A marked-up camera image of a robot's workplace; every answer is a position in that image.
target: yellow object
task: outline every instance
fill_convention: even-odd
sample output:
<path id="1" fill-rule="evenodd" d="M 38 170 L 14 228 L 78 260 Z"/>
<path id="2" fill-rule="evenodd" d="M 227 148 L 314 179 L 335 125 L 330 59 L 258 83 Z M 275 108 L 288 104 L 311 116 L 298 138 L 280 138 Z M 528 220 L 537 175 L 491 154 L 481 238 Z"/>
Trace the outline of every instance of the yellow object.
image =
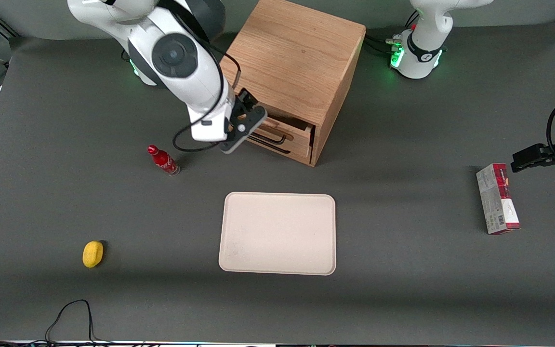
<path id="1" fill-rule="evenodd" d="M 100 241 L 91 241 L 86 244 L 83 250 L 83 264 L 92 268 L 102 261 L 104 246 Z"/>

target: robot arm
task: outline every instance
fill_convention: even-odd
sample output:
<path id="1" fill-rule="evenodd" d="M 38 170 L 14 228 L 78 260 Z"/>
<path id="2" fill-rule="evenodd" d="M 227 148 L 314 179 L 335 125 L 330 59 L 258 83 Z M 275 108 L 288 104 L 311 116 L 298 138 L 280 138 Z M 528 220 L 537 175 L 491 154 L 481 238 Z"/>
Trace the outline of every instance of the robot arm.
<path id="1" fill-rule="evenodd" d="M 106 5 L 101 0 L 68 0 L 68 8 L 79 21 L 105 31 L 115 38 L 128 52 L 128 33 L 135 25 L 121 24 L 130 20 L 137 20 L 152 11 L 158 0 L 120 1 L 117 7 Z M 145 74 L 139 73 L 141 81 L 155 86 Z"/>
<path id="2" fill-rule="evenodd" d="M 453 28 L 449 11 L 485 6 L 493 0 L 410 0 L 419 12 L 416 29 L 394 35 L 400 44 L 391 67 L 410 79 L 422 79 L 438 65 L 442 44 Z"/>
<path id="3" fill-rule="evenodd" d="M 110 4 L 68 0 L 68 6 L 81 22 L 117 39 L 148 84 L 168 89 L 187 105 L 194 140 L 222 143 L 222 151 L 230 153 L 266 119 L 266 110 L 256 106 L 249 92 L 234 95 L 207 47 L 223 30 L 220 0 L 104 1 Z M 121 24 L 130 20 L 137 23 Z M 176 137 L 173 145 L 181 149 Z"/>

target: gray table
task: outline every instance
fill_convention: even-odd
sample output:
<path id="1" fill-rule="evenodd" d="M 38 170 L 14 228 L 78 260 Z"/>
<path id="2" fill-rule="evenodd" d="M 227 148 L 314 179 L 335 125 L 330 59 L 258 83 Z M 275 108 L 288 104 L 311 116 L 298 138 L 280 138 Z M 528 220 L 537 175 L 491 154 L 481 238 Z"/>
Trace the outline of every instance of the gray table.
<path id="1" fill-rule="evenodd" d="M 555 346 L 555 168 L 510 176 L 523 229 L 500 237 L 474 179 L 544 140 L 555 23 L 459 28 L 447 45 L 421 81 L 362 53 L 316 168 L 245 144 L 177 154 L 170 178 L 145 148 L 176 154 L 185 107 L 116 42 L 16 42 L 0 93 L 0 339 L 40 338 L 86 298 L 111 340 Z M 335 197 L 335 273 L 220 270 L 231 191 Z M 108 259 L 87 270 L 96 239 Z M 86 339 L 86 323 L 71 307 L 53 338 Z"/>

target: plastic tray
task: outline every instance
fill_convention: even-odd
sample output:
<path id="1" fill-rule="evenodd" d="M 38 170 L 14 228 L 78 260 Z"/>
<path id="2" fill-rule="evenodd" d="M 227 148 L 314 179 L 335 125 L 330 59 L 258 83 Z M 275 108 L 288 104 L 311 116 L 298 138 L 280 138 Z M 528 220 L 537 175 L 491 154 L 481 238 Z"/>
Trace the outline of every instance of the plastic tray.
<path id="1" fill-rule="evenodd" d="M 219 262 L 225 271 L 332 274 L 335 200 L 315 194 L 230 193 Z"/>

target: metal handle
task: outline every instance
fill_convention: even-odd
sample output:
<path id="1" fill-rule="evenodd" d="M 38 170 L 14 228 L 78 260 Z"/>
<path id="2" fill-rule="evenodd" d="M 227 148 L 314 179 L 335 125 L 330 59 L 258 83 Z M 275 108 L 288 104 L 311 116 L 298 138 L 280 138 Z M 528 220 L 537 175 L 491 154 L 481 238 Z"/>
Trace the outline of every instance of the metal handle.
<path id="1" fill-rule="evenodd" d="M 273 140 L 271 138 L 268 138 L 267 136 L 262 136 L 259 133 L 252 133 L 253 136 L 260 138 L 260 140 L 264 140 L 267 141 L 269 143 L 273 143 L 273 145 L 282 145 L 282 143 L 284 143 L 284 141 L 286 141 L 286 135 L 282 135 L 282 138 L 279 141 Z"/>
<path id="2" fill-rule="evenodd" d="M 268 138 L 268 137 L 266 137 L 266 136 L 262 136 L 262 135 L 259 135 L 259 134 L 257 134 L 257 133 L 251 133 L 250 136 L 248 136 L 248 138 L 249 138 L 250 140 L 256 142 L 256 143 L 260 143 L 261 145 L 267 146 L 267 147 L 269 147 L 269 148 L 271 148 L 271 149 L 274 149 L 274 150 L 276 150 L 276 151 L 278 151 L 278 152 L 280 152 L 280 153 L 283 153 L 283 154 L 289 154 L 289 153 L 290 153 L 290 151 L 286 151 L 286 150 L 284 150 L 284 149 L 281 149 L 280 147 L 276 147 L 276 146 L 272 145 L 271 143 L 267 143 L 267 142 L 261 140 L 261 139 L 258 138 L 258 137 L 260 137 L 260 138 L 262 138 L 262 139 L 266 139 L 266 140 L 268 140 L 269 142 L 273 142 L 273 143 L 277 143 L 278 145 L 281 145 L 282 143 L 284 143 L 284 140 L 286 140 L 286 136 L 283 136 L 283 137 L 282 137 L 282 140 L 280 140 L 280 141 L 275 141 L 275 140 L 271 140 L 270 138 Z"/>

